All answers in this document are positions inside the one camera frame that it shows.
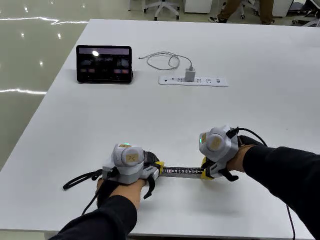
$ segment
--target white cabinet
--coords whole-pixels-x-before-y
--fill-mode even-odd
[[[213,0],[183,0],[186,13],[208,14]]]

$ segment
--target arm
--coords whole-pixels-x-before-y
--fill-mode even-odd
[[[320,155],[288,147],[247,145],[228,163],[284,201],[320,239]]]
[[[144,185],[141,179],[131,185],[119,185],[110,197],[99,199],[97,210],[72,220],[50,240],[125,240],[136,225]]]

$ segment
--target person's leg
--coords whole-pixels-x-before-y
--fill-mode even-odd
[[[210,22],[226,23],[228,18],[237,10],[241,0],[227,0],[224,10],[218,16],[211,16]]]
[[[268,25],[274,22],[273,9],[274,0],[260,0],[260,20],[262,24]]]
[[[218,15],[221,20],[228,20],[230,16],[238,9],[241,0],[228,0],[224,10]]]

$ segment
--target shoe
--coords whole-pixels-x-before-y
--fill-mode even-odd
[[[271,22],[269,22],[269,23],[263,23],[263,25],[272,25],[272,24],[274,24],[275,23],[275,20],[274,19],[272,19],[272,21]]]
[[[227,23],[227,19],[220,19],[218,16],[211,16],[209,17],[208,21],[211,23],[219,23],[219,24]]]

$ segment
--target tape measure strip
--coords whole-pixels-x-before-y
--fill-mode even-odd
[[[164,166],[161,177],[200,179],[204,169],[201,167]]]

